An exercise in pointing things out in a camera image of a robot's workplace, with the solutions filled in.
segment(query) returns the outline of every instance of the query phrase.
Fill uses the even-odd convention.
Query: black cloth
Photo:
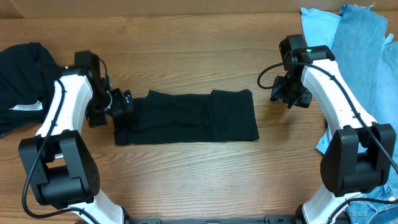
[[[133,102],[130,117],[113,119],[116,145],[259,139],[249,90],[176,96],[149,91]]]
[[[0,52],[0,136],[29,123],[41,123],[54,95],[60,69],[40,43],[15,45]],[[10,110],[41,101],[42,110]]]

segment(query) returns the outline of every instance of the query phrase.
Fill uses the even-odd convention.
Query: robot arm
[[[27,174],[35,155],[47,135],[45,154],[36,165],[30,185],[41,205],[57,209],[81,208],[100,223],[126,224],[128,215],[115,205],[100,189],[98,168],[81,138],[86,115],[90,126],[106,124],[107,115],[122,116],[132,112],[129,91],[112,90],[102,82],[99,58],[89,51],[75,54],[75,65],[65,67],[59,78],[65,93],[64,101],[53,131],[48,131],[63,95],[59,82],[47,117],[36,137],[23,139],[19,154]],[[48,168],[47,163],[64,158],[65,166]],[[79,212],[87,223],[92,221]]]
[[[283,100],[288,103],[288,108],[292,105],[306,108],[313,95],[334,134],[321,161],[323,184],[311,200],[299,206],[295,217],[299,220],[296,223],[326,223],[333,211],[346,199],[359,197],[361,193],[368,193],[375,187],[384,185],[390,163],[370,140],[337,83],[319,69],[299,66],[297,62],[315,65],[336,78],[364,123],[371,127],[390,156],[394,150],[396,134],[390,124],[377,124],[359,104],[343,80],[328,47],[308,47],[302,35],[292,35],[283,40],[279,48],[288,72],[285,77],[275,79],[271,101]],[[359,144],[366,147],[367,151],[358,153]]]
[[[389,124],[377,124],[355,100],[338,71],[333,54],[326,46],[308,48],[302,35],[293,35],[280,43],[280,52],[283,61],[290,64],[284,66],[288,70],[286,76],[275,79],[271,100],[281,99],[288,103],[288,108],[293,105],[306,108],[314,95],[334,133],[321,162],[323,184],[314,198],[299,206],[292,223],[326,223],[334,209],[345,199],[385,184],[390,165],[378,148],[371,144],[336,83],[319,70],[294,62],[310,63],[334,75],[364,122],[371,126],[372,132],[390,155],[394,150],[396,135]],[[100,223],[135,223],[130,221],[122,207],[112,203],[100,189],[98,168],[80,136],[84,115],[90,127],[93,127],[106,124],[108,115],[122,118],[134,109],[129,91],[111,91],[109,84],[101,79],[98,59],[91,52],[78,52],[75,65],[65,67],[60,78],[66,90],[65,101],[30,185],[41,205],[51,205],[57,209],[82,208]],[[23,139],[20,143],[19,154],[27,173],[30,172],[42,138],[48,135],[61,94],[59,84],[55,83],[55,95],[43,126],[36,137]],[[358,154],[359,143],[368,148],[365,153]],[[65,166],[47,167],[46,163],[62,157]],[[92,223],[86,216],[75,213]]]

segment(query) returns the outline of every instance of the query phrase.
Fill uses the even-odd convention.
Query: denim fabric
[[[392,41],[391,34],[383,40],[387,20],[371,12],[369,8],[356,6],[343,6],[339,13],[343,16],[338,24],[332,52],[336,55],[343,78],[358,101],[376,118],[378,123],[390,123],[395,130],[398,130],[398,119],[393,114],[398,104],[398,62],[396,60],[398,43],[388,44]],[[322,19],[318,20],[320,23],[318,27],[327,24],[324,22],[326,15],[329,13],[324,13]],[[308,27],[307,21],[307,19],[302,21],[303,30]],[[309,42],[308,45],[311,45],[312,38],[308,38],[309,35],[319,38],[322,36],[308,32],[309,30],[304,31],[304,35],[307,43]],[[330,38],[333,38],[333,34],[330,35],[332,37],[319,40],[318,43],[328,45]],[[317,149],[325,152],[331,137],[332,134],[328,129],[319,141]],[[398,152],[396,151],[393,159],[397,162]],[[390,170],[389,175],[386,185],[374,189],[363,197],[382,200],[398,198],[398,175],[393,169]],[[398,205],[353,202],[346,211],[353,223],[398,222]]]
[[[341,16],[318,9],[301,8],[301,23],[309,47],[326,45],[332,48]]]

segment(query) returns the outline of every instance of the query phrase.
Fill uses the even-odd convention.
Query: table surface
[[[382,12],[398,34],[397,12]],[[212,90],[253,92],[260,140],[115,146],[113,124],[89,128],[83,139],[97,163],[101,188],[134,218],[236,218],[294,213],[322,180],[315,145],[325,120],[313,100],[308,109],[271,103],[257,86],[266,67],[281,62],[279,42],[302,33],[299,13],[205,16],[137,16],[0,20],[0,50],[41,42],[59,65],[91,50],[108,67],[113,85],[134,97],[149,90],[169,94]],[[272,85],[282,68],[265,74]],[[39,124],[0,140],[0,223],[73,223],[74,215],[30,219],[21,206],[26,178],[18,155],[21,139]],[[29,207],[42,207],[29,190]]]

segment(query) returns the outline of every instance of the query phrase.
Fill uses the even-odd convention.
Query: cable clip
[[[82,208],[82,209],[80,210],[79,215],[83,214],[83,212],[85,212],[85,209],[84,209],[84,208]]]
[[[361,113],[357,113],[357,115],[355,116],[353,116],[353,118],[357,118],[357,117],[360,117],[361,116]]]
[[[348,206],[351,206],[351,202],[349,200],[346,199],[346,203]]]
[[[54,125],[54,126],[58,126],[56,120],[52,120],[52,121],[51,121],[51,124]]]

